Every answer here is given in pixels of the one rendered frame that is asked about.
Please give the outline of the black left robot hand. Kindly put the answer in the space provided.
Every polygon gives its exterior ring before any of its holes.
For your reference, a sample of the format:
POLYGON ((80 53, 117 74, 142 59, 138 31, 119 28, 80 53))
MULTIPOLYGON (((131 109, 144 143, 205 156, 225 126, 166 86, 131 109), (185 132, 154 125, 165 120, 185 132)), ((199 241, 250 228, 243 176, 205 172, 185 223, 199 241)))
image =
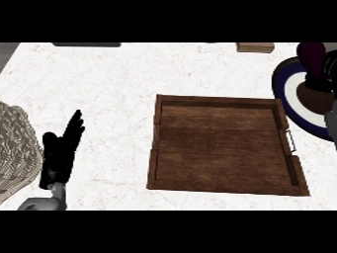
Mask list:
POLYGON ((76 111, 69 121, 63 136, 54 132, 43 135, 45 163, 40 188, 48 190, 55 183, 66 184, 70 179, 74 154, 85 132, 82 111, 76 111))

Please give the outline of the dark purple eggplant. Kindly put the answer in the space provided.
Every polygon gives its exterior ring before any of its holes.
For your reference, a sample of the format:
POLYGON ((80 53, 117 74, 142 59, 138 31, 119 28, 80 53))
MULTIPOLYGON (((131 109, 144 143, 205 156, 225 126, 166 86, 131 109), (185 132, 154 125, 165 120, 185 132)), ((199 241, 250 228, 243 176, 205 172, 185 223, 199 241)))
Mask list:
POLYGON ((321 64, 326 57, 324 44, 321 42, 302 42, 296 48, 296 55, 308 74, 317 79, 324 79, 321 73, 321 64))

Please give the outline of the blue-rimmed white plate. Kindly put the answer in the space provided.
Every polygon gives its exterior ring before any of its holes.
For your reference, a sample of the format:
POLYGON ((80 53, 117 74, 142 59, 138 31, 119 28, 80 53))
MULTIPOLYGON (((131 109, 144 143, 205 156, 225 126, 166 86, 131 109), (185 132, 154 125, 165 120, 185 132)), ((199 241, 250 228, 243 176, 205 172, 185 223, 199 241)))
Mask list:
POLYGON ((307 70, 298 57, 281 62, 273 74, 273 90, 286 115, 315 137, 330 141, 324 115, 332 110, 333 94, 305 87, 307 70))

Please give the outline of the brown wooden tray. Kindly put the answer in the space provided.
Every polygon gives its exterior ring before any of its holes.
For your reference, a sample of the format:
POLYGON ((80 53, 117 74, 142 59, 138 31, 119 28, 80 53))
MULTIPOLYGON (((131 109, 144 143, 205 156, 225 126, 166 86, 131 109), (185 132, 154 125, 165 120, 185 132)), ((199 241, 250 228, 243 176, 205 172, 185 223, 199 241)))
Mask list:
POLYGON ((151 190, 310 195, 278 99, 160 95, 151 190))

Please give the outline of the pale wicker basket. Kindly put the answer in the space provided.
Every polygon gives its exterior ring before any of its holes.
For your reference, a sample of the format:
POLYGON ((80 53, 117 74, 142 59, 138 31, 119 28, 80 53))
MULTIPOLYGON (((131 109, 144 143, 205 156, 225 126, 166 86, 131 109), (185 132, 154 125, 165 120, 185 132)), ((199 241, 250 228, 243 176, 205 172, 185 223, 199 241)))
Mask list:
POLYGON ((0 205, 36 180, 43 167, 43 149, 29 115, 0 101, 0 205))

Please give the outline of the small light wooden block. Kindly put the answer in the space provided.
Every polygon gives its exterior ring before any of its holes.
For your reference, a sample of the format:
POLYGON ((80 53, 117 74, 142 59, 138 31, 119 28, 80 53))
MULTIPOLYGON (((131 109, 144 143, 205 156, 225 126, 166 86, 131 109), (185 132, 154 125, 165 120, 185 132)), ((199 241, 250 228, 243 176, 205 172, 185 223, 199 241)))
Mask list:
POLYGON ((276 44, 273 42, 239 42, 239 52, 258 52, 271 53, 276 50, 276 44))

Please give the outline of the dark grey flat object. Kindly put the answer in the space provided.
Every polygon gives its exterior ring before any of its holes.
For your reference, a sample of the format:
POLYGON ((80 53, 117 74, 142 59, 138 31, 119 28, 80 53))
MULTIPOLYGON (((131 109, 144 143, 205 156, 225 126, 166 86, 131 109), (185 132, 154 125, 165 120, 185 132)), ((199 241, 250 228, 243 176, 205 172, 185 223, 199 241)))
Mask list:
POLYGON ((55 46, 120 47, 120 42, 52 42, 55 46))

